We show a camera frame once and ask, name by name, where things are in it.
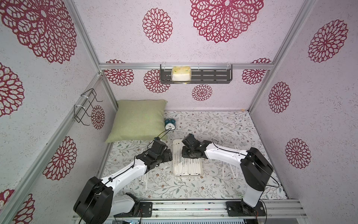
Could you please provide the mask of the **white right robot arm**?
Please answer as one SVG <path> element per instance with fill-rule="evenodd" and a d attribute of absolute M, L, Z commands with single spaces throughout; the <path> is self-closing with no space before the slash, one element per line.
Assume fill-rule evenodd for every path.
<path fill-rule="evenodd" d="M 238 150 L 222 147 L 212 141 L 199 141 L 191 133 L 182 140 L 182 143 L 184 158 L 219 160 L 241 168 L 248 185 L 242 201 L 251 208 L 257 206 L 274 171 L 272 165 L 257 148 Z"/>

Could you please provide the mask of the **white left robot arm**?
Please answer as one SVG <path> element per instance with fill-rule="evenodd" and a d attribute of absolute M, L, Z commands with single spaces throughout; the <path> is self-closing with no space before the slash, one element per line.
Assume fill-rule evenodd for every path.
<path fill-rule="evenodd" d="M 101 179 L 90 178 L 73 211 L 86 224 L 103 224 L 108 217 L 121 213 L 137 214 L 140 201 L 136 197 L 125 194 L 115 198 L 115 195 L 136 178 L 169 161 L 172 161 L 171 150 L 158 137 L 155 138 L 150 148 L 134 156 L 121 170 Z"/>

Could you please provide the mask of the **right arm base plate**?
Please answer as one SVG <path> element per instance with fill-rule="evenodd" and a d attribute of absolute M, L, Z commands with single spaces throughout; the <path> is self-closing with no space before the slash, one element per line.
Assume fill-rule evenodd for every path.
<path fill-rule="evenodd" d="M 255 207 L 251 207 L 241 201 L 227 201 L 226 209 L 229 217 L 265 217 L 266 209 L 262 202 L 258 202 Z"/>

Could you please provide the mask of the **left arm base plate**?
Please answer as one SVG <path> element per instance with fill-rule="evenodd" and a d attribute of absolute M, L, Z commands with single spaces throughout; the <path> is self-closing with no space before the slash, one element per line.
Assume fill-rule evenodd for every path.
<path fill-rule="evenodd" d="M 120 217 L 151 217 L 153 211 L 153 203 L 152 202 L 139 202 L 134 205 L 132 210 L 128 213 L 119 213 L 116 214 L 115 218 Z"/>

